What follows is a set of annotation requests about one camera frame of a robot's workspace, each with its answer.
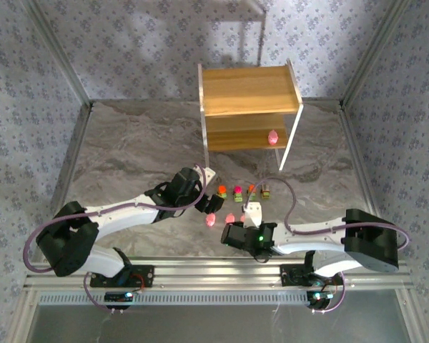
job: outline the wooden shelf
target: wooden shelf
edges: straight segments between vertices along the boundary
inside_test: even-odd
[[[287,132],[282,114],[211,116],[206,118],[209,151],[285,148]],[[278,133],[278,143],[270,145],[271,130]]]
[[[299,100],[288,66],[205,69],[205,116],[296,114]]]

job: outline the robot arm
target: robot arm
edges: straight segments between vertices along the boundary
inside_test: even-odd
[[[268,260],[272,255],[307,252],[306,265],[298,277],[303,277],[303,273],[315,278],[330,278],[357,267],[376,272],[398,270],[396,232],[368,226],[368,223],[391,223],[359,209],[348,209],[345,217],[327,222],[292,225],[292,232],[284,223],[264,223],[259,202],[249,203],[244,211],[245,222],[226,225],[221,242],[245,250],[255,259]],[[365,226],[333,229],[354,223]]]
[[[203,172],[207,186],[215,173],[209,168]],[[183,168],[171,182],[159,184],[129,201],[99,207],[82,207],[78,202],[70,202],[56,218],[81,217],[47,226],[37,236],[36,243],[58,277],[82,270],[114,279],[120,286],[131,274],[129,260],[118,248],[106,249],[95,242],[113,232],[175,217],[179,209],[199,197],[195,207],[200,212],[217,212],[224,199],[216,195],[209,199],[201,194],[200,179],[203,179],[202,171],[198,166]]]

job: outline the patterned wallpaper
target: patterned wallpaper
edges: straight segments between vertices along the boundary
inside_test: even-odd
[[[382,215],[411,234],[429,324],[429,0],[412,0],[349,113]]]
[[[283,65],[340,99],[392,0],[45,0],[93,99],[197,99],[205,67]]]
[[[0,0],[0,342],[24,280],[24,240],[53,213],[79,108],[21,4]]]

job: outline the cable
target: cable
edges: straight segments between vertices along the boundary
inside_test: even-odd
[[[94,304],[95,307],[101,309],[102,311],[106,311],[106,312],[110,312],[112,313],[112,309],[109,309],[107,306],[105,305],[101,305],[97,302],[96,299],[94,299],[94,296],[91,294],[91,292],[89,291],[89,288],[87,288],[87,278],[92,275],[91,272],[87,272],[86,275],[84,275],[84,279],[83,279],[83,288],[84,291],[86,292],[87,297],[89,298],[89,300],[91,301],[92,304]],[[140,274],[133,274],[133,275],[137,275],[138,278],[142,281],[141,287],[138,289],[134,289],[133,291],[131,291],[131,293],[135,293],[135,292],[139,292],[142,291],[144,289],[144,279],[143,276]]]
[[[161,211],[182,211],[185,209],[189,209],[190,207],[194,206],[195,204],[197,204],[200,199],[203,197],[205,190],[207,188],[207,175],[205,174],[205,170],[199,165],[199,164],[195,164],[196,166],[199,167],[201,173],[202,173],[202,178],[203,178],[203,185],[202,185],[202,189],[200,190],[200,194],[199,196],[191,203],[185,206],[181,206],[181,207],[163,207],[163,206],[158,206],[158,205],[151,205],[151,204],[145,204],[142,202],[139,202],[137,204],[135,204],[134,202],[127,202],[125,204],[120,204],[120,205],[116,205],[113,207],[110,207],[108,209],[103,209],[99,212],[87,212],[87,213],[80,213],[80,214],[70,214],[68,216],[63,216],[63,217],[58,217],[58,218],[54,218],[52,220],[50,220],[49,222],[46,222],[44,224],[39,225],[29,236],[29,238],[26,240],[25,245],[24,245],[24,249],[22,252],[22,259],[24,260],[24,264],[27,267],[28,270],[30,270],[31,272],[34,273],[47,273],[50,272],[52,270],[51,267],[49,268],[45,268],[45,269],[38,269],[34,266],[31,265],[30,261],[29,261],[29,250],[30,250],[30,244],[32,243],[32,241],[35,239],[36,236],[38,236],[38,234],[40,234],[44,229],[46,229],[49,225],[53,225],[59,222],[63,222],[66,220],[71,220],[71,219],[78,219],[78,218],[85,218],[85,217],[95,217],[95,216],[101,216],[103,214],[108,214],[114,211],[119,211],[120,209],[126,209],[128,207],[147,207],[150,209],[158,209]]]
[[[370,222],[363,222],[363,223],[344,224],[344,225],[340,225],[338,227],[332,227],[332,228],[315,230],[315,231],[309,231],[309,232],[293,230],[291,228],[291,226],[288,224],[288,220],[289,220],[289,217],[290,217],[292,211],[294,211],[295,205],[297,203],[297,196],[295,195],[295,191],[292,188],[292,186],[289,184],[289,182],[287,182],[286,180],[281,179],[279,177],[266,177],[265,179],[262,179],[258,183],[256,183],[254,189],[252,190],[252,192],[250,193],[250,195],[247,198],[247,201],[245,203],[245,208],[250,203],[253,191],[256,190],[256,188],[259,185],[265,183],[267,180],[277,180],[277,181],[283,182],[284,184],[286,184],[287,188],[289,188],[289,190],[292,193],[291,208],[289,209],[289,211],[285,215],[284,224],[285,224],[286,230],[288,232],[290,232],[291,234],[293,234],[293,235],[312,236],[314,234],[327,234],[327,233],[330,233],[330,232],[336,232],[336,231],[345,230],[345,229],[352,229],[352,228],[355,228],[355,227],[379,227],[381,229],[391,229],[391,230],[394,230],[396,232],[401,233],[404,236],[405,241],[398,247],[398,250],[404,249],[410,243],[410,236],[408,235],[408,233],[404,229],[402,229],[400,227],[397,227],[395,225],[392,225],[392,224],[386,224],[386,223],[380,223],[380,222],[372,222],[372,223],[370,223]]]
[[[334,293],[332,293],[332,292],[330,292],[330,291],[329,291],[332,295],[336,295],[336,294],[337,294],[337,288],[338,288],[338,285],[337,285],[337,283],[335,282],[334,277],[335,277],[335,275],[332,277],[331,281],[333,282],[333,284],[334,284],[334,286],[335,286],[335,292],[334,292]],[[329,286],[329,280],[327,280],[327,281],[324,283],[324,286],[322,286],[322,289],[320,290],[320,293],[323,293],[327,286]]]
[[[333,307],[329,308],[329,309],[312,309],[312,312],[318,312],[318,313],[326,313],[326,312],[331,312],[335,309],[337,309],[343,302],[343,299],[345,298],[345,294],[346,294],[346,286],[345,286],[345,275],[343,274],[343,272],[340,272],[340,276],[342,277],[342,295],[340,296],[340,299],[338,299],[337,304],[335,304]]]
[[[96,299],[94,299],[94,297],[92,296],[91,292],[89,292],[89,289],[87,288],[87,278],[91,275],[91,272],[87,272],[86,275],[84,275],[84,280],[83,280],[83,287],[84,287],[84,291],[86,292],[87,297],[89,298],[89,300],[91,301],[92,304],[95,305],[95,307],[101,309],[102,311],[106,311],[106,312],[112,312],[111,309],[109,309],[108,307],[99,304]]]

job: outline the gray marble surface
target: gray marble surface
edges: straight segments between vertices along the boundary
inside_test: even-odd
[[[95,103],[66,200],[83,206],[131,199],[170,181],[184,166],[203,164],[199,107],[194,102],[103,101]],[[352,159],[338,115],[305,105],[283,172],[273,150],[211,153],[210,167],[220,183],[244,189],[263,177],[280,176],[295,188],[297,206],[291,224],[321,222],[341,216],[345,209],[364,209]],[[282,221],[291,205],[283,184],[270,183],[271,199],[262,202],[266,222]],[[232,197],[217,212],[212,228],[205,215],[187,210],[177,219],[131,227],[99,240],[129,256],[242,256],[220,244],[224,220],[241,206]]]

